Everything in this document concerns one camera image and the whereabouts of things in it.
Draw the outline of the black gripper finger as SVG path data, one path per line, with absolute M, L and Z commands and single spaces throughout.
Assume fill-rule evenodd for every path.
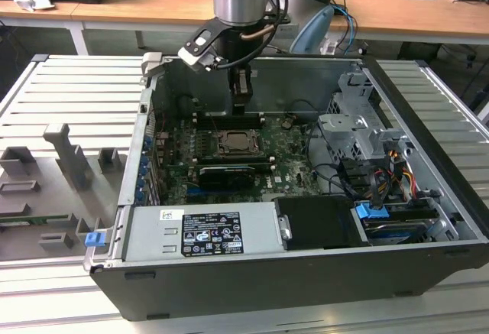
M 250 65 L 244 64 L 229 69 L 228 84 L 232 99 L 232 114 L 243 115 L 245 106 L 253 96 Z

